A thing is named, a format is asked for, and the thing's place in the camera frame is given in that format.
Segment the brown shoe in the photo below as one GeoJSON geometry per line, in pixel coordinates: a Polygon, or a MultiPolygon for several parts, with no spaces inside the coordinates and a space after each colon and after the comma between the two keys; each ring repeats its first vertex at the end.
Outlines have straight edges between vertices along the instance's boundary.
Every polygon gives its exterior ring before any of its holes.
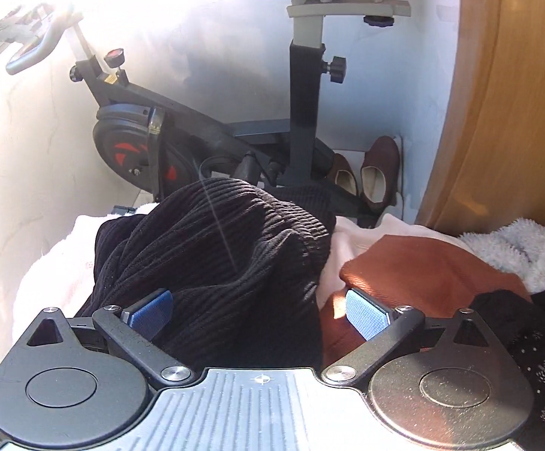
{"type": "Polygon", "coordinates": [[[355,174],[347,158],[342,154],[334,153],[331,169],[327,172],[326,178],[349,194],[358,194],[355,174]]]}
{"type": "Polygon", "coordinates": [[[394,205],[400,172],[400,150],[390,136],[378,138],[365,153],[360,175],[363,200],[372,212],[394,205]]]}

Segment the brown left shoe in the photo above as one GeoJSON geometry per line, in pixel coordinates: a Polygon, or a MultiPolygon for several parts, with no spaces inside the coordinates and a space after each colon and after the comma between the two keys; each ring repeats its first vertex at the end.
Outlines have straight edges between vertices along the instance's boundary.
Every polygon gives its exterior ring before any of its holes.
{"type": "Polygon", "coordinates": [[[342,154],[334,153],[331,169],[327,172],[326,178],[349,194],[358,194],[355,174],[347,158],[342,154]]]}

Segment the rust orange garment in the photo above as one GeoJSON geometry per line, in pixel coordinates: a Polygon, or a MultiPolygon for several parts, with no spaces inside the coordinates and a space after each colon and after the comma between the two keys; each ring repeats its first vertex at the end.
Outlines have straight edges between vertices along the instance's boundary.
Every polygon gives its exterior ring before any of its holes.
{"type": "Polygon", "coordinates": [[[364,291],[390,309],[408,304],[432,318],[449,318],[474,297],[497,290],[530,299],[517,275],[500,272],[443,240],[385,235],[354,259],[347,254],[338,243],[331,246],[316,292],[324,366],[364,342],[347,320],[350,288],[364,291]]]}

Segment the black exercise bike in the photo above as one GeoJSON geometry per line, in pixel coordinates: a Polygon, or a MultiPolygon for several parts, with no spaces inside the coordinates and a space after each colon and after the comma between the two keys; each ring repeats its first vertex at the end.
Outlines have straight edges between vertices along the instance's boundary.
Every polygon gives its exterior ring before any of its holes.
{"type": "Polygon", "coordinates": [[[406,0],[288,0],[293,38],[288,48],[288,115],[251,120],[247,111],[264,93],[259,77],[249,91],[228,101],[225,112],[208,114],[132,83],[124,70],[124,52],[98,55],[86,40],[70,69],[84,83],[98,110],[94,145],[120,178],[156,201],[212,174],[229,174],[252,183],[276,186],[319,185],[342,216],[366,220],[379,215],[358,194],[349,194],[326,178],[334,151],[317,135],[320,82],[341,83],[347,61],[324,60],[323,24],[327,17],[361,17],[371,27],[391,27],[408,17],[406,0]]]}

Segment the pink fluffy garment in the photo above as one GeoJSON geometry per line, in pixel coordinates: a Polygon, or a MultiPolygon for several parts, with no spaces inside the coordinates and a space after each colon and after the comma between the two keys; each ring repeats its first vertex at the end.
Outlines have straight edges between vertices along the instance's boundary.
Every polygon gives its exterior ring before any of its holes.
{"type": "Polygon", "coordinates": [[[319,309],[324,307],[334,292],[345,286],[340,278],[341,267],[365,253],[385,235],[431,238],[452,244],[472,254],[472,250],[456,237],[421,225],[407,224],[392,214],[382,215],[380,222],[372,229],[359,227],[347,217],[338,216],[331,236],[331,251],[316,288],[316,303],[319,309]]]}

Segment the wooden wardrobe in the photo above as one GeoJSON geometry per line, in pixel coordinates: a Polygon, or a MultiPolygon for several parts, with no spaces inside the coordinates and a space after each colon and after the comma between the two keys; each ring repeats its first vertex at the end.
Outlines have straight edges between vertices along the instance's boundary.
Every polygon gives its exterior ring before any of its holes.
{"type": "Polygon", "coordinates": [[[545,226],[545,0],[461,0],[450,100],[417,221],[545,226]]]}

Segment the white fleece blanket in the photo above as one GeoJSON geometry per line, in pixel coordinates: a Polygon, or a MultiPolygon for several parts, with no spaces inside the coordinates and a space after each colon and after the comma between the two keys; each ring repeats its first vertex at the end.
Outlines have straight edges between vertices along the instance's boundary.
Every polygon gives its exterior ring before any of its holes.
{"type": "Polygon", "coordinates": [[[517,275],[530,294],[545,291],[545,226],[519,218],[490,233],[459,236],[493,268],[517,275]]]}

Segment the black ribbed knit garment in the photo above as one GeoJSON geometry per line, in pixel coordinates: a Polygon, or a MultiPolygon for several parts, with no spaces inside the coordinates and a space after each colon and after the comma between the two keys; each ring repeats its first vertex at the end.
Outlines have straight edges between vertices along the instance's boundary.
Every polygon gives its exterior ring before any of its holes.
{"type": "Polygon", "coordinates": [[[146,215],[100,226],[95,285],[79,314],[165,289],[172,317],[155,344],[190,368],[319,369],[315,291],[335,223],[316,186],[196,181],[146,215]]]}

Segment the black speckled garment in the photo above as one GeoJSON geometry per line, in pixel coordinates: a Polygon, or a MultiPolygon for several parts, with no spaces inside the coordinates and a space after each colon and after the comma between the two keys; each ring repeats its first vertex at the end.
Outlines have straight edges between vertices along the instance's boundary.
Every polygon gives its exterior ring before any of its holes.
{"type": "Polygon", "coordinates": [[[516,442],[545,450],[545,291],[525,300],[507,290],[480,294],[471,303],[527,379],[533,410],[516,442]]]}

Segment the brown right shoe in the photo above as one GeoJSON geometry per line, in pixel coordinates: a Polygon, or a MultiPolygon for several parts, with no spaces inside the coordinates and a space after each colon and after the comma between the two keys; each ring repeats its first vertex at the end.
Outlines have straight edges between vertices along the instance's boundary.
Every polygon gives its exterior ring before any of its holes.
{"type": "Polygon", "coordinates": [[[394,205],[400,172],[400,150],[390,136],[378,138],[365,153],[360,175],[363,200],[372,212],[394,205]]]}

